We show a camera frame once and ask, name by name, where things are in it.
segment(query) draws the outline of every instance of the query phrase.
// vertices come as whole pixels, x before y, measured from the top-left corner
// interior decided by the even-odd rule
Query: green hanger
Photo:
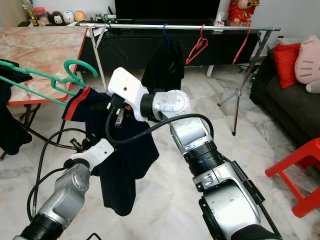
[[[88,63],[86,63],[84,61],[77,60],[77,59],[69,59],[69,60],[64,62],[63,67],[64,67],[65,71],[71,76],[71,78],[65,78],[65,79],[61,79],[59,77],[56,77],[56,76],[53,76],[53,75],[50,75],[50,74],[47,74],[47,73],[44,73],[44,72],[41,72],[41,71],[37,71],[37,70],[34,70],[34,69],[30,69],[30,68],[23,69],[23,68],[20,68],[20,67],[16,67],[12,63],[0,60],[0,65],[9,67],[14,71],[17,71],[17,72],[20,72],[20,73],[24,73],[24,74],[29,74],[29,73],[37,74],[39,76],[43,76],[45,78],[51,79],[51,87],[52,88],[54,88],[54,89],[56,89],[56,90],[58,90],[60,92],[75,96],[76,93],[74,93],[72,91],[65,90],[65,89],[63,89],[61,87],[56,86],[56,83],[58,81],[58,82],[63,83],[63,84],[66,84],[68,82],[73,82],[75,84],[81,85],[84,88],[87,87],[87,85],[85,85],[83,82],[81,82],[81,78],[80,77],[78,77],[77,75],[75,75],[73,72],[70,71],[69,66],[72,65],[72,64],[81,65],[81,66],[85,67],[86,69],[89,69],[92,72],[92,74],[93,74],[93,76],[95,78],[98,77],[97,71],[91,65],[89,65]],[[26,87],[26,86],[24,86],[22,84],[19,84],[19,83],[16,83],[14,81],[11,81],[11,80],[3,77],[3,76],[0,76],[0,79],[5,81],[5,82],[7,82],[7,83],[15,85],[15,86],[17,86],[17,87],[19,87],[21,89],[24,89],[24,90],[26,90],[26,91],[28,91],[30,93],[36,94],[36,95],[38,95],[38,96],[40,96],[42,98],[48,99],[50,101],[53,101],[55,103],[58,103],[58,104],[61,104],[61,105],[64,105],[64,106],[67,105],[63,101],[59,101],[59,100],[56,100],[56,99],[54,99],[52,97],[43,95],[40,92],[34,91],[34,90],[32,90],[32,89],[30,89],[30,88],[28,88],[28,87]]]

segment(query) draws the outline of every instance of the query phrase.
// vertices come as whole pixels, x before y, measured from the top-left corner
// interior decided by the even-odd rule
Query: red table edge
[[[80,51],[79,51],[79,54],[78,54],[77,59],[80,58],[82,49],[84,48],[87,31],[88,31],[88,29],[86,29],[85,32],[84,32],[82,44],[81,44]],[[74,73],[74,74],[76,73],[77,66],[78,66],[77,64],[74,65],[74,70],[73,70],[73,73]],[[68,87],[67,90],[70,91],[71,87],[72,87],[72,82],[70,83],[70,85],[69,85],[69,87]],[[64,97],[55,98],[55,99],[58,100],[58,101],[64,102],[64,101],[66,101],[66,100],[68,99],[68,97],[69,97],[69,94],[66,93]],[[8,101],[8,102],[6,103],[6,105],[7,105],[7,106],[13,106],[13,105],[46,104],[46,103],[54,103],[54,101],[51,101],[51,100],[49,100],[49,99],[43,98],[43,99],[37,99],[37,100]]]

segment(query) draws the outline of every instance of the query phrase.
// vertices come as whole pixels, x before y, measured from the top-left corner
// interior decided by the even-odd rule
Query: plastic jar
[[[45,26],[47,24],[50,24],[44,7],[35,7],[33,8],[33,12],[35,14],[35,20],[39,26]]]

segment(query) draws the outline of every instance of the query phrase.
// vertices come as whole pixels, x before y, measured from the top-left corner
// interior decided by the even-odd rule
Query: marble floor
[[[141,79],[142,70],[131,71]],[[111,72],[106,72],[110,79]],[[84,81],[96,90],[102,90],[100,79],[84,74]],[[245,87],[240,101],[236,136],[232,136],[234,100],[221,108],[217,103],[239,86],[243,75],[236,66],[217,66],[212,76],[206,77],[206,69],[186,68],[182,90],[190,98],[195,113],[207,116],[214,127],[214,141],[218,150],[231,160],[236,160],[266,198],[264,206],[271,215],[284,240],[320,239],[320,212],[314,210],[303,218],[295,217],[291,208],[297,203],[294,195],[280,177],[266,177],[265,169],[289,155],[297,146],[272,116],[249,99],[250,83]],[[11,107],[13,113],[22,109]],[[63,106],[44,104],[32,127],[44,136],[50,136],[60,128]],[[78,122],[67,122],[66,127],[84,129]],[[62,240],[84,240],[96,232],[103,240],[210,240],[212,237],[203,221],[198,205],[201,194],[197,192],[192,174],[179,154],[169,133],[168,126],[153,132],[159,159],[151,166],[143,179],[136,181],[136,200],[132,213],[121,217],[103,206],[100,180],[90,178],[90,189],[80,214],[63,233]],[[67,132],[62,143],[71,138],[82,139],[77,132]],[[21,147],[19,154],[7,156],[0,162],[0,238],[12,239],[29,223],[26,200],[32,188],[38,161],[44,142],[33,137]],[[71,150],[49,146],[45,154],[42,175],[60,168],[73,153]],[[308,194],[317,184],[319,175],[311,170],[290,167],[288,174],[299,189]],[[39,188],[38,206],[52,193],[56,173]],[[262,225],[271,230],[262,217]]]

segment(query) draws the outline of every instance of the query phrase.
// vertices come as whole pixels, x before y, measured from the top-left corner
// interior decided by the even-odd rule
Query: red cushion
[[[299,56],[301,43],[278,44],[273,51],[280,85],[283,89],[298,82],[295,74],[295,63]]]

